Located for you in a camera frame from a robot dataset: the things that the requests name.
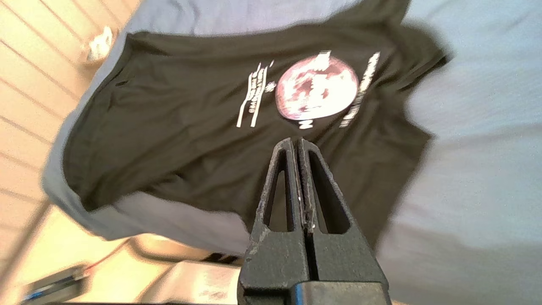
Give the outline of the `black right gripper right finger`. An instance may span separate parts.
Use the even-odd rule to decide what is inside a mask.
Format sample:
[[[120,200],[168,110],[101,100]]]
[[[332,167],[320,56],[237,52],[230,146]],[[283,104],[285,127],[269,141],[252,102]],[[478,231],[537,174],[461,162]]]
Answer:
[[[317,145],[299,140],[298,165],[310,271],[320,281],[385,285],[387,279]]]

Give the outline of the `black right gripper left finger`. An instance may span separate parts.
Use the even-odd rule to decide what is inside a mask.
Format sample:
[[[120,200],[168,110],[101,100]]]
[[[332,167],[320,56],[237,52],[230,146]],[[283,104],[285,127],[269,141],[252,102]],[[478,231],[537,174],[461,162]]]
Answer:
[[[280,172],[286,182],[285,232],[268,226]],[[296,146],[290,138],[279,141],[272,152],[240,270],[238,303],[287,304],[293,286],[309,280],[300,184]]]

